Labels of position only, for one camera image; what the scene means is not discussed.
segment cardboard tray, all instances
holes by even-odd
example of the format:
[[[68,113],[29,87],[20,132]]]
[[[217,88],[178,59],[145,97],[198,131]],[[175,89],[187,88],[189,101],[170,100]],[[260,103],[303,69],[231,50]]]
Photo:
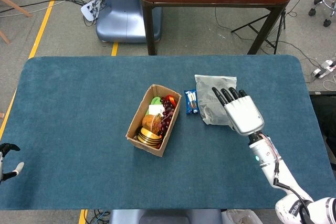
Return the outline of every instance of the cardboard tray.
[[[137,140],[135,140],[135,136],[137,135],[137,130],[140,126],[142,126],[142,119],[146,115],[146,111],[149,107],[149,104],[151,104],[151,101],[154,97],[166,97],[167,95],[172,95],[174,97],[174,100],[176,102],[176,108],[172,117],[172,120],[170,122],[169,128],[167,130],[166,136],[164,137],[162,144],[159,149],[152,148],[148,145],[145,145]],[[150,152],[156,156],[162,157],[164,150],[166,149],[167,142],[169,140],[170,134],[172,133],[174,123],[176,121],[176,118],[178,116],[178,112],[180,110],[180,104],[181,104],[181,95],[174,90],[171,90],[169,88],[166,88],[161,85],[153,84],[151,85],[146,94],[144,95],[139,108],[137,112],[135,113],[135,116],[133,117],[133,120],[131,122],[131,125],[127,131],[126,138],[135,146],[140,149],[143,149],[147,152]]]

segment chair wheel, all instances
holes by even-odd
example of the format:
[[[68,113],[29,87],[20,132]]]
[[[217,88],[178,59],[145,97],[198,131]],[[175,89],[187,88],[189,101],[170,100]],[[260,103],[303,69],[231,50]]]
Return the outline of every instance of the chair wheel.
[[[322,0],[314,0],[314,4],[316,5],[317,3],[321,2]]]
[[[328,26],[330,26],[331,25],[331,20],[329,20],[329,19],[326,19],[324,22],[323,22],[323,26],[324,27],[328,27]]]
[[[308,13],[308,15],[309,16],[314,16],[316,14],[316,10],[315,9],[310,9],[310,11],[309,11],[309,13]]]

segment blue snack wrapper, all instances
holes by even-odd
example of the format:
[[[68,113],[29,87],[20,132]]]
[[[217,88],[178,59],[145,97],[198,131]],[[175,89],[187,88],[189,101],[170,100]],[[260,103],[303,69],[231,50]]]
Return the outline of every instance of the blue snack wrapper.
[[[184,90],[187,111],[186,114],[198,114],[199,108],[197,103],[197,91],[196,89]]]

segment robotic arm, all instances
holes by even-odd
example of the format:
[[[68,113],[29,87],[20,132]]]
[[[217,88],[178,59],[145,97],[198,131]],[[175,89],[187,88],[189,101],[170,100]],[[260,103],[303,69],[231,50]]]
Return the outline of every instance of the robotic arm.
[[[9,178],[13,178],[19,175],[25,164],[21,162],[16,166],[15,170],[13,170],[12,172],[3,173],[4,158],[10,150],[18,152],[20,151],[20,148],[15,144],[8,144],[8,143],[0,144],[0,184],[2,181],[8,180]]]
[[[336,224],[336,199],[313,199],[298,185],[271,139],[262,133],[264,119],[244,90],[229,88],[220,93],[212,88],[232,121],[234,129],[250,139],[249,147],[273,188],[287,194],[276,205],[276,213],[284,224]]]

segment blue table mat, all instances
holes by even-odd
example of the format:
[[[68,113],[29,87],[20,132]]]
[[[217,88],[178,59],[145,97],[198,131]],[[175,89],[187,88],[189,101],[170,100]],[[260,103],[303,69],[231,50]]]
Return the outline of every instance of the blue table mat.
[[[274,208],[248,138],[179,116],[163,157],[125,134],[148,87],[183,94],[194,75],[236,76],[265,119],[264,133],[314,199],[335,179],[299,61],[293,56],[41,57],[24,66],[2,143],[17,144],[0,185],[0,209]]]

